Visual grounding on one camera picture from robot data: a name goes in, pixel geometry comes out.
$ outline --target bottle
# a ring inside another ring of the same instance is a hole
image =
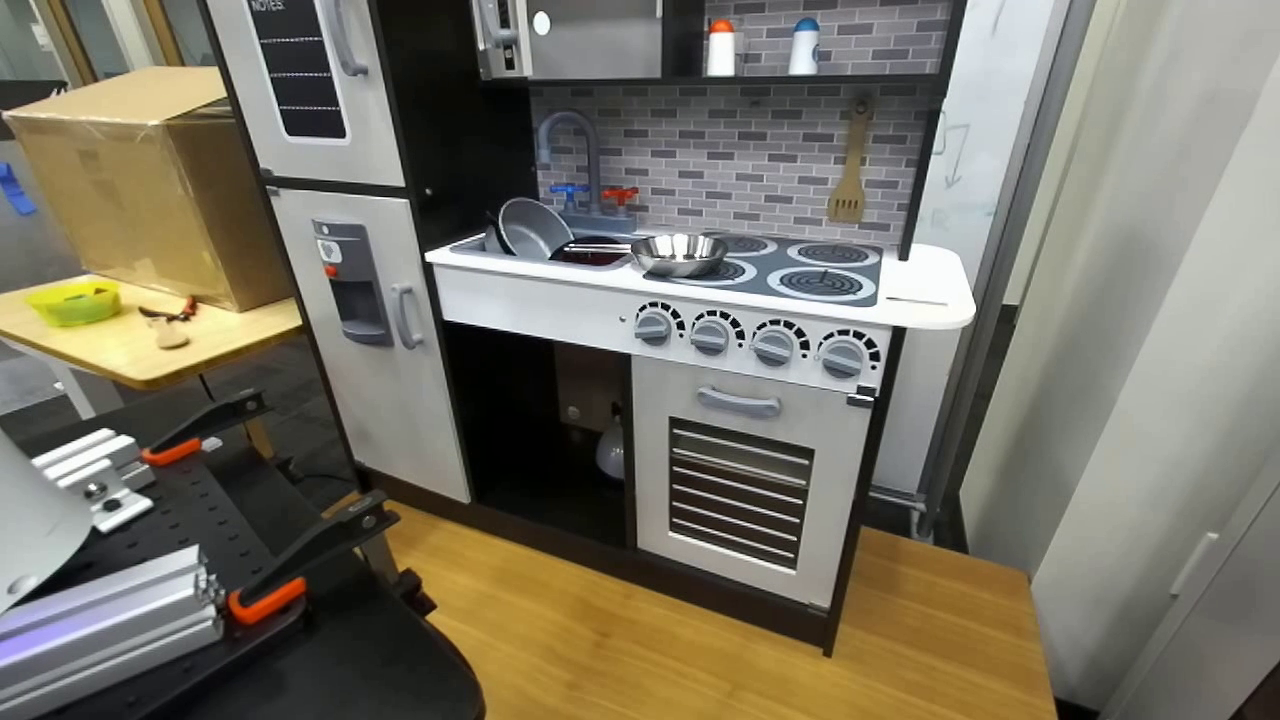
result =
[[[733,16],[711,16],[711,28],[706,28],[706,74],[737,74],[737,28],[733,28]]]
[[[814,16],[801,16],[794,31],[790,31],[790,63],[788,74],[814,74]]]

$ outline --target white wall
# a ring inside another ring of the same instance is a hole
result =
[[[1117,687],[1280,438],[1280,3],[1117,0],[1100,31],[965,477],[973,553],[1037,576],[1055,691],[1078,703]]]
[[[916,245],[958,253],[969,280],[985,274],[999,231],[1043,73],[1066,0],[973,0],[943,98]],[[882,422],[876,489],[916,490],[958,332],[908,332]]]

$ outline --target tile backsplash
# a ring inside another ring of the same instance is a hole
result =
[[[740,74],[782,74],[801,16],[818,18],[824,74],[937,73],[952,13],[954,0],[706,0],[737,23]]]
[[[871,104],[867,210],[865,222],[827,222],[854,98]],[[854,245],[894,245],[902,231],[925,141],[925,97],[916,87],[691,81],[531,90],[531,123],[558,106],[590,118],[600,178],[639,187],[637,222]],[[556,133],[552,153],[552,167],[541,167],[542,200],[552,200],[552,185],[582,178],[582,141],[570,127]]]

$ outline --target stovetop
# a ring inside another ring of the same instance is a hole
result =
[[[711,274],[679,285],[711,285],[722,291],[790,295],[814,302],[871,307],[881,295],[882,248],[871,245],[809,245],[782,235],[704,231],[728,245]]]

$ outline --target freezer door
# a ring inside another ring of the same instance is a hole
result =
[[[367,0],[206,0],[267,175],[403,187]]]
[[[409,200],[271,187],[271,207],[353,456],[466,504]]]
[[[632,361],[637,545],[833,609],[867,418],[839,392]]]

